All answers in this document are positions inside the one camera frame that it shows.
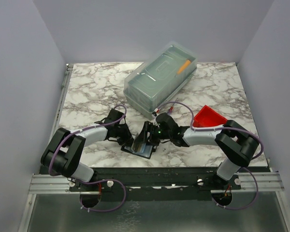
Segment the black card holder wallet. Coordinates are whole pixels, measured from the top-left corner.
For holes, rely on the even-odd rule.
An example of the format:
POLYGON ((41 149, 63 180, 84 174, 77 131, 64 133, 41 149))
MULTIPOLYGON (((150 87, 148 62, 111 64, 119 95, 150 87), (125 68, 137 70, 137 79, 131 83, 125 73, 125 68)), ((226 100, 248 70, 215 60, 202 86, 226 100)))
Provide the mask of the black card holder wallet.
POLYGON ((145 159, 150 159, 153 152, 156 151, 156 146, 150 144, 139 144, 137 151, 133 150, 134 144, 123 145, 121 151, 130 153, 145 159))

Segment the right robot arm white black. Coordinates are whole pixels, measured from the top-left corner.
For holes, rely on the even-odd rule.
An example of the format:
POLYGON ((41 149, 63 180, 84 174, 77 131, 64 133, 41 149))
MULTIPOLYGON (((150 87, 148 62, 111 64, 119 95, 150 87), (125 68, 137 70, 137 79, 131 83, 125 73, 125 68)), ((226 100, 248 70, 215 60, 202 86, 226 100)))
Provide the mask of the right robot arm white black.
POLYGON ((213 185, 224 189, 232 176, 241 168, 247 167, 261 145, 259 139, 233 120, 224 125, 205 128, 179 126, 167 113, 156 117, 156 122, 146 121, 131 145, 134 154, 150 157, 154 147, 169 141, 178 147, 195 145, 215 145, 226 155, 213 176, 213 185))

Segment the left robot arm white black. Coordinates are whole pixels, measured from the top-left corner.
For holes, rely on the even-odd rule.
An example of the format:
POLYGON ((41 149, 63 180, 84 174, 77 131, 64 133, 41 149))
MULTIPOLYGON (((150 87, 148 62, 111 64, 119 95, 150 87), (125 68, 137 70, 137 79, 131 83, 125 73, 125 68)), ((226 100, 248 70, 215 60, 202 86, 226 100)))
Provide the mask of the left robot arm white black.
POLYGON ((94 170, 80 162, 83 149, 111 138, 120 146, 132 141, 132 134, 125 121, 127 109, 121 112, 117 110, 118 107, 112 108, 107 117, 89 127, 75 131, 57 129, 42 154, 41 165, 48 168, 51 176, 77 179, 85 190, 94 190, 98 180, 94 170))

